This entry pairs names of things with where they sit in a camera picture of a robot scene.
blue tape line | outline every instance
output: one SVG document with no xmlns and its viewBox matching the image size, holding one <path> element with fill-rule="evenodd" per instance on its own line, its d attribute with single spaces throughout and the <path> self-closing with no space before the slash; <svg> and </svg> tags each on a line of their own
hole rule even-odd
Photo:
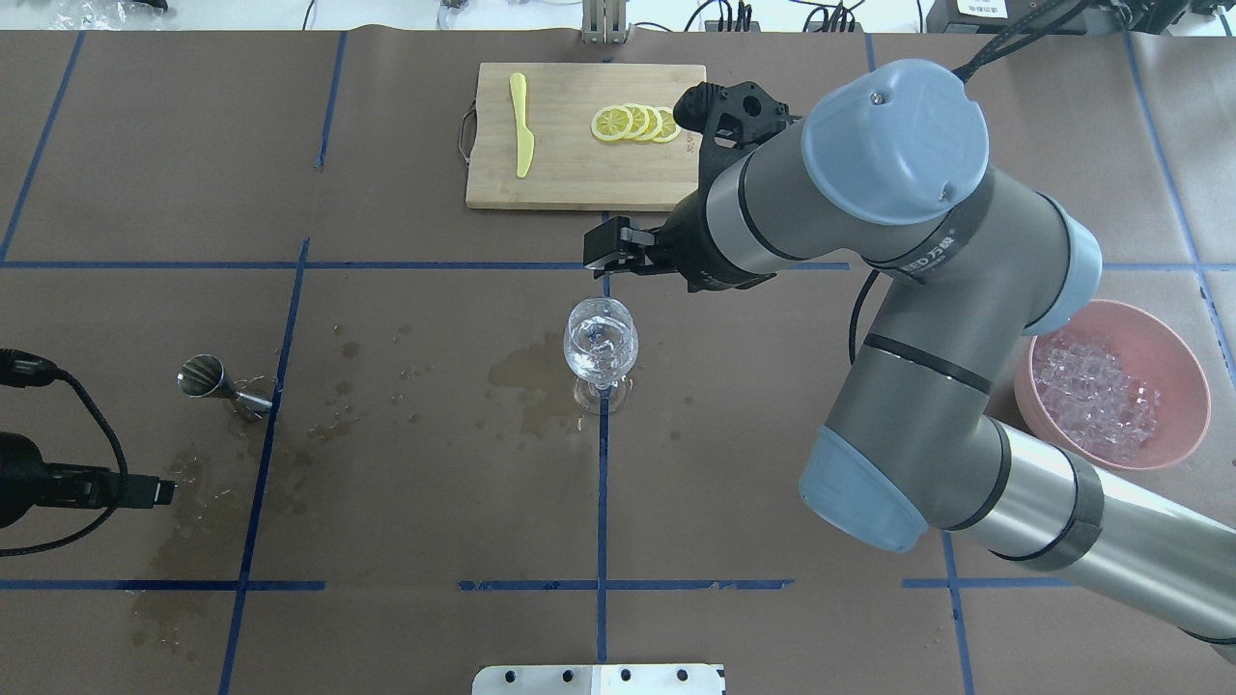
<svg viewBox="0 0 1236 695">
<path fill-rule="evenodd" d="M 169 579 L 12 579 L 5 591 L 235 591 L 235 581 Z"/>
<path fill-rule="evenodd" d="M 297 313 L 300 310 L 300 288 L 305 278 L 305 258 L 309 255 L 309 240 L 300 242 L 300 258 L 297 261 L 297 277 L 292 283 L 292 299 L 288 302 L 288 320 L 283 326 L 283 344 L 279 349 L 279 366 L 274 376 L 274 397 L 271 401 L 271 413 L 266 418 L 266 439 L 262 441 L 262 460 L 257 467 L 257 484 L 253 490 L 253 507 L 248 516 L 248 533 L 245 537 L 245 555 L 240 565 L 240 581 L 248 581 L 248 571 L 253 564 L 253 544 L 257 542 L 257 526 L 262 517 L 262 500 L 266 496 L 266 479 L 271 471 L 271 454 L 274 450 L 274 425 L 283 403 L 283 385 L 288 373 L 288 359 L 292 356 L 292 338 L 297 329 Z"/>
<path fill-rule="evenodd" d="M 618 579 L 606 584 L 611 591 L 781 591 L 794 584 L 792 579 L 670 579 L 670 580 L 625 580 Z"/>
<path fill-rule="evenodd" d="M 948 589 L 947 579 L 904 579 L 902 589 Z M 1064 589 L 1072 582 L 1056 576 L 990 576 L 958 578 L 958 589 Z"/>
<path fill-rule="evenodd" d="M 227 631 L 227 652 L 224 654 L 224 670 L 219 678 L 219 695 L 227 695 L 231 689 L 232 667 L 236 665 L 236 644 L 240 642 L 240 621 L 245 615 L 245 599 L 248 595 L 243 589 L 236 592 L 236 602 L 232 603 L 232 623 Z"/>
<path fill-rule="evenodd" d="M 208 271 L 292 271 L 295 261 L 2 261 L 11 270 L 208 270 Z M 848 271 L 848 262 L 797 263 L 791 271 Z M 1236 263 L 1104 263 L 1109 271 L 1205 271 L 1232 272 Z M 307 270 L 424 270 L 424 271 L 577 271 L 582 266 L 567 261 L 309 261 Z"/>
<path fill-rule="evenodd" d="M 461 581 L 460 591 L 596 591 L 597 581 L 578 580 L 515 580 L 515 581 Z"/>
<path fill-rule="evenodd" d="M 10 579 L 0 591 L 236 591 L 239 581 L 198 579 Z M 255 581 L 250 591 L 325 591 L 325 581 Z"/>
<path fill-rule="evenodd" d="M 540 261 L 310 261 L 309 270 L 578 271 L 581 262 Z"/>
<path fill-rule="evenodd" d="M 300 288 L 305 278 L 305 258 L 309 256 L 309 240 L 300 242 L 300 258 L 297 261 L 297 277 L 292 284 L 292 299 L 288 302 L 288 320 L 283 328 L 283 345 L 279 349 L 279 366 L 274 376 L 274 398 L 271 413 L 266 419 L 266 439 L 262 441 L 262 460 L 257 467 L 257 482 L 253 487 L 253 505 L 248 514 L 248 533 L 245 535 L 245 555 L 240 563 L 240 580 L 236 589 L 236 602 L 232 606 L 231 629 L 227 632 L 227 652 L 224 655 L 222 676 L 219 679 L 219 695 L 227 695 L 231 688 L 232 667 L 236 663 L 236 646 L 240 641 L 240 625 L 245 616 L 245 596 L 247 594 L 248 573 L 253 565 L 253 545 L 257 542 L 257 527 L 262 518 L 262 500 L 266 496 L 266 479 L 271 471 L 271 453 L 274 450 L 274 424 L 279 418 L 283 403 L 283 385 L 288 373 L 288 359 L 292 355 L 292 338 L 297 328 L 297 313 L 300 310 Z"/>
<path fill-rule="evenodd" d="M 1105 271 L 1143 271 L 1143 272 L 1164 272 L 1164 271 L 1189 271 L 1196 270 L 1193 263 L 1104 263 L 1103 270 Z"/>
<path fill-rule="evenodd" d="M 612 579 L 606 591 L 780 591 L 794 584 L 792 579 Z M 460 591 L 597 591 L 599 582 L 591 579 L 489 580 L 461 581 Z"/>
<path fill-rule="evenodd" d="M 791 271 L 848 271 L 849 263 L 797 263 L 790 266 Z"/>
<path fill-rule="evenodd" d="M 598 429 L 601 434 L 597 466 L 597 663 L 603 664 L 609 659 L 606 596 L 606 585 L 609 581 L 609 398 L 601 399 Z"/>
<path fill-rule="evenodd" d="M 902 579 L 902 589 L 948 589 L 947 579 Z"/>
<path fill-rule="evenodd" d="M 871 40 L 870 33 L 864 33 L 863 38 L 866 41 L 866 72 L 875 72 L 875 41 Z"/>
<path fill-rule="evenodd" d="M 325 581 L 250 581 L 246 591 L 325 591 Z"/>
<path fill-rule="evenodd" d="M 52 110 L 47 114 L 47 122 L 43 124 L 43 134 L 38 136 L 38 145 L 35 147 L 35 156 L 30 158 L 30 168 L 26 169 L 26 179 L 21 184 L 21 193 L 12 207 L 12 215 L 9 218 L 9 229 L 5 230 L 4 241 L 0 242 L 0 262 L 9 255 L 9 246 L 12 245 L 12 236 L 17 232 L 17 220 L 21 219 L 21 210 L 26 207 L 26 197 L 30 194 L 30 185 L 35 182 L 35 172 L 38 171 L 38 162 L 43 158 L 43 148 L 47 147 L 47 139 L 52 135 L 52 124 L 61 111 L 61 103 L 64 101 L 64 93 L 69 89 L 69 79 L 73 77 L 73 68 L 77 58 L 82 53 L 82 43 L 85 42 L 85 32 L 79 31 L 77 41 L 73 42 L 73 52 L 69 53 L 69 62 L 64 66 L 64 75 L 61 77 L 61 88 L 56 90 L 56 99 L 52 100 Z"/>
<path fill-rule="evenodd" d="M 953 602 L 953 627 L 957 632 L 957 652 L 962 657 L 962 683 L 965 695 L 974 695 L 974 673 L 970 669 L 970 646 L 965 638 L 965 615 L 962 613 L 962 590 L 957 580 L 957 561 L 953 558 L 953 538 L 941 533 L 944 543 L 944 568 L 948 570 L 948 596 Z"/>
<path fill-rule="evenodd" d="M 1142 108 L 1142 117 L 1146 119 L 1146 127 L 1151 135 L 1151 143 L 1154 146 L 1154 157 L 1158 160 L 1159 168 L 1163 171 L 1163 179 L 1167 182 L 1167 192 L 1172 199 L 1172 209 L 1175 211 L 1175 218 L 1180 223 L 1180 230 L 1184 231 L 1184 245 L 1189 249 L 1189 260 L 1193 261 L 1198 273 L 1198 284 L 1201 286 L 1201 292 L 1205 294 L 1206 312 L 1210 314 L 1210 324 L 1215 330 L 1215 336 L 1219 339 L 1219 349 L 1224 354 L 1224 366 L 1227 367 L 1227 378 L 1231 380 L 1232 385 L 1236 386 L 1236 360 L 1232 360 L 1231 345 L 1227 343 L 1227 333 L 1224 330 L 1222 320 L 1219 318 L 1219 309 L 1215 307 L 1215 294 L 1210 291 L 1210 283 L 1206 281 L 1206 273 L 1201 270 L 1201 260 L 1198 255 L 1198 246 L 1193 239 L 1193 229 L 1189 226 L 1189 220 L 1184 215 L 1184 205 L 1180 204 L 1180 194 L 1175 187 L 1175 178 L 1172 177 L 1172 171 L 1167 166 L 1167 157 L 1163 155 L 1163 143 L 1158 136 L 1158 129 L 1154 126 L 1154 119 L 1151 116 L 1149 101 L 1146 100 L 1146 89 L 1142 85 L 1142 73 L 1137 67 L 1137 54 L 1133 51 L 1133 40 L 1130 33 L 1125 32 L 1125 52 L 1128 54 L 1128 68 L 1132 72 L 1133 87 L 1137 89 L 1137 101 Z"/>
<path fill-rule="evenodd" d="M 5 261 L 6 268 L 26 270 L 204 270 L 204 271 L 276 271 L 293 270 L 292 261 Z"/>
<path fill-rule="evenodd" d="M 1072 582 L 1056 576 L 1009 576 L 958 579 L 962 589 L 1067 589 Z"/>
<path fill-rule="evenodd" d="M 344 72 L 344 48 L 347 46 L 347 32 L 339 32 L 339 48 L 335 49 L 335 75 L 330 78 L 330 98 L 326 100 L 326 119 L 321 124 L 321 148 L 313 166 L 320 169 L 326 163 L 326 143 L 330 142 L 330 122 L 335 119 L 335 98 L 339 96 L 339 75 Z"/>
</svg>

water stain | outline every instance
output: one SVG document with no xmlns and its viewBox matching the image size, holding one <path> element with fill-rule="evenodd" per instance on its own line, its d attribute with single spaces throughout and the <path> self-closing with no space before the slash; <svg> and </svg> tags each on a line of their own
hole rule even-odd
<svg viewBox="0 0 1236 695">
<path fill-rule="evenodd" d="M 261 438 L 252 438 L 261 448 Z M 168 466 L 177 481 L 172 514 L 176 526 L 154 553 L 147 576 L 200 576 L 211 558 L 239 556 L 248 526 L 247 495 L 219 480 L 220 469 L 194 448 L 182 450 Z M 187 638 L 182 627 L 199 622 L 210 595 L 197 591 L 140 591 L 133 601 L 133 647 L 153 647 L 180 654 Z"/>
<path fill-rule="evenodd" d="M 561 333 L 546 333 L 544 341 L 515 350 L 489 367 L 489 385 L 519 390 L 524 434 L 544 438 L 554 422 L 569 420 L 580 412 L 571 394 L 575 378 L 562 359 Z"/>
<path fill-rule="evenodd" d="M 319 444 L 326 444 L 329 441 L 339 439 L 340 437 L 347 437 L 349 434 L 351 434 L 352 427 L 355 427 L 356 423 L 358 422 L 361 422 L 361 418 L 340 419 L 331 425 L 324 425 L 324 424 L 314 425 L 309 428 L 307 437 L 309 437 L 309 439 L 313 439 L 314 441 L 318 441 Z"/>
<path fill-rule="evenodd" d="M 269 510 L 272 514 L 305 514 L 319 491 L 331 488 L 332 484 L 323 480 L 328 472 L 328 469 L 314 467 L 314 456 L 303 446 L 276 448 L 271 455 L 271 477 L 262 501 L 263 511 Z"/>
</svg>

liquid spill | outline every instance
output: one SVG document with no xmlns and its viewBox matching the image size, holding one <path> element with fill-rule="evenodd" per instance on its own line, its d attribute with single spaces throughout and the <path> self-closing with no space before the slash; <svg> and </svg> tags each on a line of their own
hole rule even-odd
<svg viewBox="0 0 1236 695">
<path fill-rule="evenodd" d="M 154 553 L 147 576 L 203 575 L 209 558 L 239 558 L 248 527 L 245 495 L 218 480 L 219 467 L 193 448 L 180 451 L 167 469 L 177 481 L 172 534 Z M 195 659 L 187 627 L 206 613 L 211 595 L 197 591 L 138 591 L 133 600 L 133 647 L 185 653 Z"/>
<path fill-rule="evenodd" d="M 361 418 L 341 419 L 331 425 L 324 425 L 324 424 L 314 425 L 309 428 L 307 437 L 309 439 L 313 439 L 314 441 L 318 441 L 319 444 L 326 444 L 329 441 L 339 439 L 340 437 L 347 437 L 349 434 L 351 434 L 352 427 L 356 425 L 356 423 L 358 422 L 361 422 Z"/>
<path fill-rule="evenodd" d="M 544 438 L 554 422 L 578 417 L 580 407 L 571 394 L 575 378 L 562 357 L 561 333 L 546 333 L 543 343 L 515 350 L 489 367 L 489 385 L 519 390 L 524 434 Z"/>
</svg>

metal jigger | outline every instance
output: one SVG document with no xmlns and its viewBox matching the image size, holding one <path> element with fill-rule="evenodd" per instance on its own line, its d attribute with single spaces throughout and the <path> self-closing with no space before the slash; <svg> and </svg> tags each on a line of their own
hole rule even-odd
<svg viewBox="0 0 1236 695">
<path fill-rule="evenodd" d="M 252 393 L 236 391 L 222 361 L 214 355 L 198 355 L 184 362 L 176 383 L 189 398 L 227 398 L 236 414 L 246 422 L 258 422 L 271 412 L 271 402 Z"/>
</svg>

robotic arm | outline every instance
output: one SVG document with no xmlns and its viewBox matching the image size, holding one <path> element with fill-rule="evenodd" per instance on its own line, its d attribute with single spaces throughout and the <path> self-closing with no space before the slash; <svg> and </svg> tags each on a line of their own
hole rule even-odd
<svg viewBox="0 0 1236 695">
<path fill-rule="evenodd" d="M 753 83 L 703 83 L 674 114 L 705 136 L 700 188 L 659 229 L 590 231 L 597 276 L 745 289 L 850 249 L 894 279 L 802 474 L 807 506 L 887 550 L 928 526 L 970 537 L 1236 663 L 1236 532 L 983 414 L 1018 338 L 1064 325 L 1103 260 L 1058 203 L 989 166 L 960 79 L 899 61 L 801 120 Z"/>
</svg>

